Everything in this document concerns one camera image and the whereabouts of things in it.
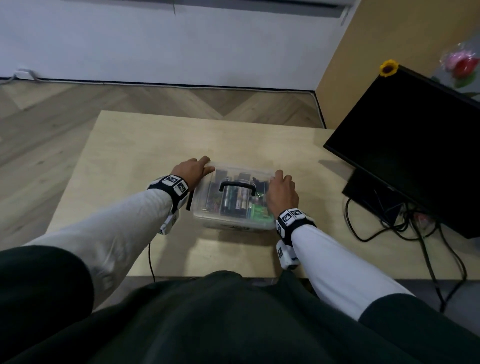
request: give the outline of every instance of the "yellow flower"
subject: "yellow flower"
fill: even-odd
[[[388,77],[395,74],[398,71],[398,62],[394,60],[385,61],[380,66],[380,76],[381,77]]]

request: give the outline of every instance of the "monitor stand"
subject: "monitor stand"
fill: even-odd
[[[406,203],[401,194],[360,169],[355,169],[343,194],[387,225],[395,224],[403,204]]]

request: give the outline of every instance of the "herringbone floor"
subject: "herringbone floor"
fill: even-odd
[[[42,235],[101,110],[321,128],[302,93],[73,85],[0,86],[0,250]]]

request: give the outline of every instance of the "black monitor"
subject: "black monitor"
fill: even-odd
[[[372,83],[324,147],[360,184],[388,187],[469,239],[480,236],[479,126],[479,102],[400,67]]]

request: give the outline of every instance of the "tabletop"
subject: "tabletop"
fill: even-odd
[[[430,279],[420,244],[386,232],[369,243],[348,229],[342,190],[353,169],[323,148],[332,130],[102,111],[90,134],[48,232],[144,190],[187,159],[207,155],[212,162],[252,170],[283,169],[291,174],[300,209],[319,229],[395,279]],[[368,237],[379,220],[355,203],[349,216],[357,234]],[[480,242],[450,229],[445,236],[468,269],[480,279]],[[230,270],[244,277],[277,277],[281,267],[275,231],[262,233],[204,228],[184,209],[167,236],[152,241],[151,258],[159,277],[198,277]],[[426,240],[438,279],[460,279],[460,272],[438,233]],[[305,277],[299,268],[296,274]],[[129,272],[148,276],[147,249]]]

